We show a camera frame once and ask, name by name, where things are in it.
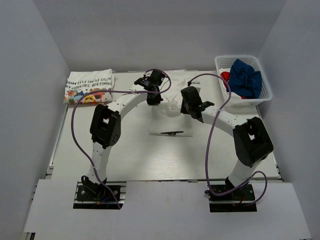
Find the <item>dark blue t-shirt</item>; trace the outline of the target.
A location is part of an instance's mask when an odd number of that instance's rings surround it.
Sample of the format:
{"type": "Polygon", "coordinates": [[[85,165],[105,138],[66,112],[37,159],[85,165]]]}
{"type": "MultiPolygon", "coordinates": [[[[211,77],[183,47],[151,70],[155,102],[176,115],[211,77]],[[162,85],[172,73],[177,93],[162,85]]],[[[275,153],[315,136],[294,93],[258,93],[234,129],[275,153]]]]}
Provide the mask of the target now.
{"type": "Polygon", "coordinates": [[[236,59],[229,72],[231,92],[246,99],[258,99],[262,90],[262,74],[251,65],[236,59]]]}

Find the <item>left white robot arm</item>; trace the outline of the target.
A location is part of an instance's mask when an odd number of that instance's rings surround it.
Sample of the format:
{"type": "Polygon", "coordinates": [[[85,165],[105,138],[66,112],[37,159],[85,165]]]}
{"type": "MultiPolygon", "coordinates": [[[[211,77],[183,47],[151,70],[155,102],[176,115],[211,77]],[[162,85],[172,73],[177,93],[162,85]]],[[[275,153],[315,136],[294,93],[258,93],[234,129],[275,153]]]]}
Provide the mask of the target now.
{"type": "Polygon", "coordinates": [[[92,139],[91,166],[81,178],[90,196],[99,200],[105,196],[106,170],[112,147],[121,136],[122,119],[138,104],[146,101],[156,106],[163,101],[160,86],[168,75],[154,69],[136,80],[131,89],[117,100],[95,107],[89,132],[92,139]]]}

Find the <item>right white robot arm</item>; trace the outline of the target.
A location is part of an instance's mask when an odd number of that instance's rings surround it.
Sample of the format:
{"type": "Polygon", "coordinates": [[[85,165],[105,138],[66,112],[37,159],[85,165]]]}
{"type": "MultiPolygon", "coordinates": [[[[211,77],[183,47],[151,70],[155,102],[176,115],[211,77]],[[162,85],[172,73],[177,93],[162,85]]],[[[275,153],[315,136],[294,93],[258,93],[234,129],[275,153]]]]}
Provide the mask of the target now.
{"type": "Polygon", "coordinates": [[[211,126],[206,152],[205,152],[205,177],[209,180],[209,151],[214,128],[224,131],[233,137],[237,162],[226,178],[226,190],[217,193],[211,187],[210,192],[215,196],[227,195],[236,200],[244,193],[244,185],[254,176],[257,166],[273,152],[274,146],[268,132],[258,117],[246,119],[233,115],[215,107],[212,102],[203,102],[198,90],[188,86],[181,90],[183,114],[190,115],[193,119],[211,126]]]}

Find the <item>white t-shirt red graphic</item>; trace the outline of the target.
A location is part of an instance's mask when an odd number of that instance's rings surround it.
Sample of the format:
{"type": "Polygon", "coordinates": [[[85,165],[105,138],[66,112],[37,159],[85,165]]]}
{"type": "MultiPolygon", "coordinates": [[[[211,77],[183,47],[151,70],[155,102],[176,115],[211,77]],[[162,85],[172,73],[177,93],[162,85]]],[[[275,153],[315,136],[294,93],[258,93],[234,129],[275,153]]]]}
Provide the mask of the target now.
{"type": "MultiPolygon", "coordinates": [[[[229,82],[229,80],[230,80],[230,72],[229,71],[227,71],[227,70],[224,70],[224,69],[221,69],[221,71],[220,71],[220,76],[221,76],[221,78],[223,78],[227,83],[229,82]]],[[[223,84],[224,84],[224,87],[225,87],[225,89],[226,89],[226,91],[228,92],[228,86],[227,86],[227,84],[225,83],[225,82],[223,82],[223,84]]],[[[243,96],[239,96],[239,95],[237,95],[236,93],[235,93],[235,98],[238,98],[238,99],[245,99],[243,96]]]]}

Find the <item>white t-shirt black graphic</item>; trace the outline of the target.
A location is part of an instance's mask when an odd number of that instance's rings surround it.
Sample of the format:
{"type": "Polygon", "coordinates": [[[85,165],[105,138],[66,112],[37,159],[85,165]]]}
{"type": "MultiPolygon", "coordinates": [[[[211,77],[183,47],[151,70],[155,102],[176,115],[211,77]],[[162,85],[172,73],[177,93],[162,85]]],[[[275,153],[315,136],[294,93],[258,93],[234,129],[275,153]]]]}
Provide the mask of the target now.
{"type": "Polygon", "coordinates": [[[184,69],[169,70],[166,72],[171,82],[164,81],[161,94],[163,101],[151,107],[148,133],[154,136],[192,137],[194,120],[188,114],[181,113],[181,90],[188,86],[188,81],[194,77],[184,69]]]}

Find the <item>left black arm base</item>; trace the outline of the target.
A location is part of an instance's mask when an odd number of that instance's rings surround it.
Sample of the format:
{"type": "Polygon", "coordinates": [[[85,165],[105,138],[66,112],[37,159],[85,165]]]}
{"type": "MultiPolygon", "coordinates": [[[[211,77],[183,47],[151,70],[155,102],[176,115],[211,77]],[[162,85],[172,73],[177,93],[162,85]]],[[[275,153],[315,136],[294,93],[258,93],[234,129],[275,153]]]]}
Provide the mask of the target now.
{"type": "MultiPolygon", "coordinates": [[[[107,186],[113,191],[120,207],[126,197],[126,182],[108,182],[107,186]]],[[[78,182],[74,195],[73,209],[76,210],[119,210],[113,195],[109,190],[103,190],[97,196],[78,182]]]]}

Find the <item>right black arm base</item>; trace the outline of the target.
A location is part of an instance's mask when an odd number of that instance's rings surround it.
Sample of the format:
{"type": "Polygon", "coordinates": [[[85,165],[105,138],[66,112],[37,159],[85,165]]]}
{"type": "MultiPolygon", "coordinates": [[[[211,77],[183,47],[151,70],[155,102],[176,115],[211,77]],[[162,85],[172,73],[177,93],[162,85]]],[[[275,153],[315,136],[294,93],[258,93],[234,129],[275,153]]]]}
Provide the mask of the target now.
{"type": "Polygon", "coordinates": [[[209,189],[204,191],[208,196],[209,211],[211,213],[249,213],[257,212],[256,204],[249,205],[256,200],[255,193],[251,184],[223,195],[215,196],[209,189]]]}

